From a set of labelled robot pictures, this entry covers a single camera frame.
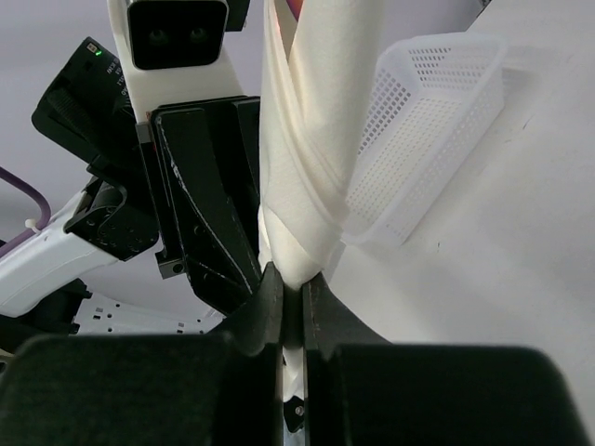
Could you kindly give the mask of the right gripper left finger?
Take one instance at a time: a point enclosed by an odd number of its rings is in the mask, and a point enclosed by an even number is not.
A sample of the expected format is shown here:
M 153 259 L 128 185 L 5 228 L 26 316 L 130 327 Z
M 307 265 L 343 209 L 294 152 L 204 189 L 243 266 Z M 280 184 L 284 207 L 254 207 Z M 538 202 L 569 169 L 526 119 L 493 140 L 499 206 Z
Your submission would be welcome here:
M 1 380 L 5 445 L 279 445 L 284 285 L 206 334 L 41 336 Z

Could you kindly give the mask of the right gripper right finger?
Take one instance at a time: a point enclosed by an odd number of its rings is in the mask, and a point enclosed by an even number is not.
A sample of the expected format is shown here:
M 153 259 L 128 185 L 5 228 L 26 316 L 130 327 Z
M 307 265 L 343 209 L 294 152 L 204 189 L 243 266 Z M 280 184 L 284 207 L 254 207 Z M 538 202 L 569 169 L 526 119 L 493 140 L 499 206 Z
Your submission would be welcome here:
M 392 344 L 323 276 L 303 299 L 310 445 L 583 445 L 554 362 L 518 346 Z

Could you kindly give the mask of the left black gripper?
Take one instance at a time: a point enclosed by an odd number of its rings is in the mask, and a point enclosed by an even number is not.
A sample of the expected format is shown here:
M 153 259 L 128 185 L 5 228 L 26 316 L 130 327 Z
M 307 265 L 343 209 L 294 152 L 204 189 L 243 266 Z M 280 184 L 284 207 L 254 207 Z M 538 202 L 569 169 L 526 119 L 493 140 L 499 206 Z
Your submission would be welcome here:
M 260 282 L 259 112 L 242 95 L 162 106 L 137 126 L 163 252 L 225 315 Z

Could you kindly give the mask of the white paper napkin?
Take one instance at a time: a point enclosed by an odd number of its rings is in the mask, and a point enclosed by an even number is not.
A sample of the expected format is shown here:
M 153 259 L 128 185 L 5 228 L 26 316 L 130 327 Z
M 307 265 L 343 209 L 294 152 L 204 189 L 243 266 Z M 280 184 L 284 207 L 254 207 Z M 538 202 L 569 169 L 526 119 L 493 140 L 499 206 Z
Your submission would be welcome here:
M 283 396 L 303 396 L 303 286 L 328 265 L 374 84 L 385 5 L 264 5 L 259 119 L 259 262 L 284 282 Z

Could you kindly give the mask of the iridescent gold spoon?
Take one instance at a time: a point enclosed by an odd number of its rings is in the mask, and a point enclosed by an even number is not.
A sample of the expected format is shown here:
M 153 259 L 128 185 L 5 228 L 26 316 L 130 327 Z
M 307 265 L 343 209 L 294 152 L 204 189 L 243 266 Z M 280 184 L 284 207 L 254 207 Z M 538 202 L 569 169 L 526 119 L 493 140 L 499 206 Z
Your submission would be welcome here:
M 304 0 L 286 0 L 286 3 L 295 21 L 299 21 Z

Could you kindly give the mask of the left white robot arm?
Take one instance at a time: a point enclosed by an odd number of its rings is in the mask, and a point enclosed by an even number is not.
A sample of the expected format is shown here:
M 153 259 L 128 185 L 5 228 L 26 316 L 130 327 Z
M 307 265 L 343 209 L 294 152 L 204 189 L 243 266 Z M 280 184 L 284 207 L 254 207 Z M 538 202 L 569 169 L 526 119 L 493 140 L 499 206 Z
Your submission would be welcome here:
M 34 128 L 91 176 L 17 245 L 1 246 L 1 348 L 39 335 L 201 334 L 207 317 L 169 316 L 90 291 L 83 276 L 155 252 L 164 278 L 185 276 L 217 312 L 256 291 L 259 99 L 226 54 L 161 70 L 142 122 L 120 60 L 85 39 L 40 98 Z

